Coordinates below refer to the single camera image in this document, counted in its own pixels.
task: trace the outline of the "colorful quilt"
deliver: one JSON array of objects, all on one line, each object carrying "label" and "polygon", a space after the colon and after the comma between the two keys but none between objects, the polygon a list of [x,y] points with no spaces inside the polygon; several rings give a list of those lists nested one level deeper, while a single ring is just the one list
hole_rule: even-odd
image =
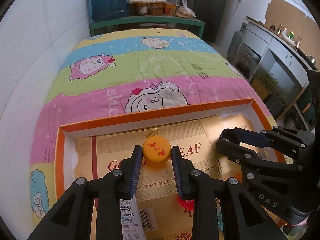
[{"label": "colorful quilt", "polygon": [[55,202],[60,125],[165,107],[239,98],[266,106],[244,78],[192,33],[139,29],[83,40],[50,88],[34,133],[30,201],[35,224]]}]

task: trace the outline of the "blue stripe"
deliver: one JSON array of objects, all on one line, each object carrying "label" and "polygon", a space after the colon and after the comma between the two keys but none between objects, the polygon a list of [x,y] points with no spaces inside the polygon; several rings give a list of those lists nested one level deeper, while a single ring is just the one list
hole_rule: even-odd
[{"label": "blue stripe", "polygon": [[[61,68],[69,67],[71,64],[92,56],[101,54],[105,55],[119,55],[129,52],[135,52],[140,50],[155,49],[144,45],[141,42],[142,37],[132,37],[119,39],[114,41],[107,41],[103,43],[92,44],[83,48],[79,48],[73,51],[67,58]],[[179,50],[179,51],[200,51],[208,53],[217,53],[208,44],[198,38],[184,38],[184,37],[168,37],[168,36],[152,36],[152,38],[160,38],[168,41],[170,46],[166,47],[165,50]]]}]

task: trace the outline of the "green stripe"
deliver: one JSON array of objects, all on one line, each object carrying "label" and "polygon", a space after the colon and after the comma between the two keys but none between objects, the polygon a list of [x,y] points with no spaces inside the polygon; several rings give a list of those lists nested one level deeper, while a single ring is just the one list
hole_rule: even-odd
[{"label": "green stripe", "polygon": [[141,79],[198,75],[199,71],[192,64],[197,64],[208,76],[238,77],[226,66],[226,60],[217,53],[150,49],[114,55],[113,58],[115,67],[108,67],[83,80],[69,81],[70,68],[62,69],[50,88],[46,103],[59,93],[77,96]]}]

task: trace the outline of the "cardboard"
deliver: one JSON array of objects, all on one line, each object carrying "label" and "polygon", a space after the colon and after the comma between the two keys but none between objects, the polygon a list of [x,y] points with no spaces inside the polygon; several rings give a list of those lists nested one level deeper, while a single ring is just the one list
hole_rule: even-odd
[{"label": "cardboard", "polygon": [[[241,168],[220,155],[215,143],[225,128],[271,129],[268,119],[253,99],[165,108],[79,122],[59,127],[55,152],[57,199],[79,176],[103,177],[142,145],[145,134],[157,127],[171,145],[178,145],[184,158],[213,178],[239,177]],[[277,161],[273,149],[250,146],[262,158]],[[154,217],[146,239],[191,239],[193,212],[178,203],[172,162],[156,168],[144,160],[135,195],[139,210]],[[96,209],[93,209],[91,239],[95,239]]]},{"label": "cardboard", "polygon": [[266,26],[275,23],[287,28],[287,34],[294,32],[294,40],[302,37],[300,49],[316,59],[316,66],[320,62],[320,29],[318,25],[298,8],[284,0],[271,0],[265,15]]}]

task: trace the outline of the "orange ball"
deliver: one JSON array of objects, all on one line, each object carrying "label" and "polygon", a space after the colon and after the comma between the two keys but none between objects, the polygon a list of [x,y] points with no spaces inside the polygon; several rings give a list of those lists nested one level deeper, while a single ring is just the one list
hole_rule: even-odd
[{"label": "orange ball", "polygon": [[145,140],[142,146],[142,154],[148,163],[161,165],[170,159],[171,145],[162,136],[152,136]]}]

